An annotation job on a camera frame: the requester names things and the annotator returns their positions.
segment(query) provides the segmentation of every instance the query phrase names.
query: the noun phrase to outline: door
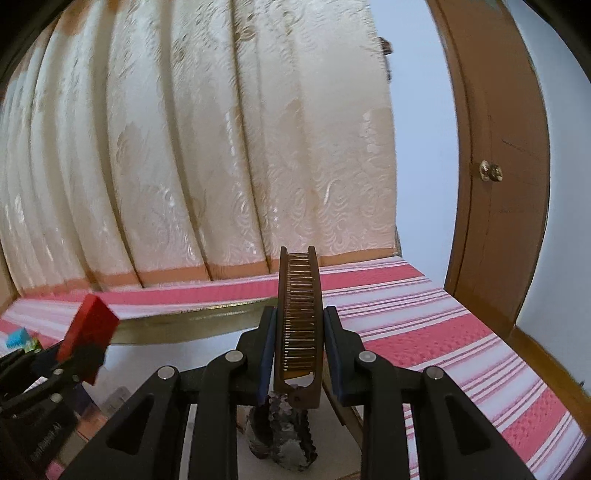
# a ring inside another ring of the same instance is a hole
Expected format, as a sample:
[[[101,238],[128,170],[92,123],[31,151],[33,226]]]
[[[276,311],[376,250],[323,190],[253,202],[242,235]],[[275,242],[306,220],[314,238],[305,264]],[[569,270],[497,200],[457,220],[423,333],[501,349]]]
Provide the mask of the door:
[[[446,290],[506,337],[531,283],[550,191],[540,86],[498,0],[428,0],[446,49],[460,192]]]

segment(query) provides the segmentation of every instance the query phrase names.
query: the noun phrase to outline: mattress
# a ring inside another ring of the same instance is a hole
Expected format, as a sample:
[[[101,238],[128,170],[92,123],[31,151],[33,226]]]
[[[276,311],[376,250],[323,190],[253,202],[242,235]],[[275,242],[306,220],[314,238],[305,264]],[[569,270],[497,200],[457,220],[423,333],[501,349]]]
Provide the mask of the mattress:
[[[322,267],[324,306],[343,327],[394,365],[438,365],[466,392],[538,480],[558,479],[585,436],[542,379],[452,296],[398,257]],[[277,275],[100,293],[121,318],[178,312],[277,295]],[[59,341],[85,292],[19,299],[2,315],[0,335],[18,327],[38,332],[44,346]],[[405,409],[413,478],[417,454]]]

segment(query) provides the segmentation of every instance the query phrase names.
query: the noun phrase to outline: silver screw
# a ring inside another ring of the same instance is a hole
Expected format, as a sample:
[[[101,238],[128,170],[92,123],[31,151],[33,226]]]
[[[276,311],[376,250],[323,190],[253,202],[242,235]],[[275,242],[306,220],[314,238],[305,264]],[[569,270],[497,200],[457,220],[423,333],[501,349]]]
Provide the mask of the silver screw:
[[[162,380],[168,380],[169,378],[174,377],[174,368],[169,365],[167,365],[166,367],[161,367],[158,370],[158,376]]]
[[[230,350],[228,353],[226,353],[226,360],[232,363],[239,362],[243,357],[244,355],[240,350]]]
[[[364,350],[363,352],[359,353],[359,360],[361,360],[362,362],[365,362],[366,364],[370,364],[372,362],[375,362],[376,358],[377,358],[377,356],[375,355],[375,353],[373,353],[370,350]]]
[[[444,375],[443,370],[439,367],[435,367],[434,365],[427,367],[426,372],[427,376],[433,380],[439,380],[440,378],[443,378]]]

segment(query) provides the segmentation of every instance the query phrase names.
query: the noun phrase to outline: triangular cutout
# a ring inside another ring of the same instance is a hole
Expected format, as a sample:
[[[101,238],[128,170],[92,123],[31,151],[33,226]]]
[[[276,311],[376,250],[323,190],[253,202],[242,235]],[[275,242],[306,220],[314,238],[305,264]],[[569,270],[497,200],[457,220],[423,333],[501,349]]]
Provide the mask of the triangular cutout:
[[[119,428],[109,436],[107,447],[130,455],[138,453],[153,406],[154,397],[152,395],[143,399]]]
[[[489,449],[491,441],[456,398],[448,395],[445,398],[445,403],[452,419],[453,432],[456,435],[460,453],[470,455]]]

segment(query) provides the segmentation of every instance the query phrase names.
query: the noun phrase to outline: door knob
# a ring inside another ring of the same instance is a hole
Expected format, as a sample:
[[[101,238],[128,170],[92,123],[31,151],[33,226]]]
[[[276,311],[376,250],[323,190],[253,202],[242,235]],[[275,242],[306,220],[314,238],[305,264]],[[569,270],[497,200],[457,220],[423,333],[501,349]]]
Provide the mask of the door knob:
[[[484,181],[503,181],[503,171],[500,166],[488,163],[486,160],[480,162],[480,177]]]

